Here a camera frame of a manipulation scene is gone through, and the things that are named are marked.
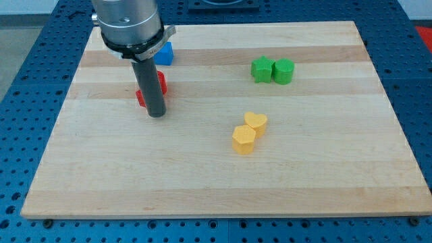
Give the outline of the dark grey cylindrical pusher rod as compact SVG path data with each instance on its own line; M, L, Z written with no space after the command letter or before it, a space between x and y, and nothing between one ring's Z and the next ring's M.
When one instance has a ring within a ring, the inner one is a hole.
M153 58L132 62L136 81L142 93L146 110L151 117L162 117L167 108Z

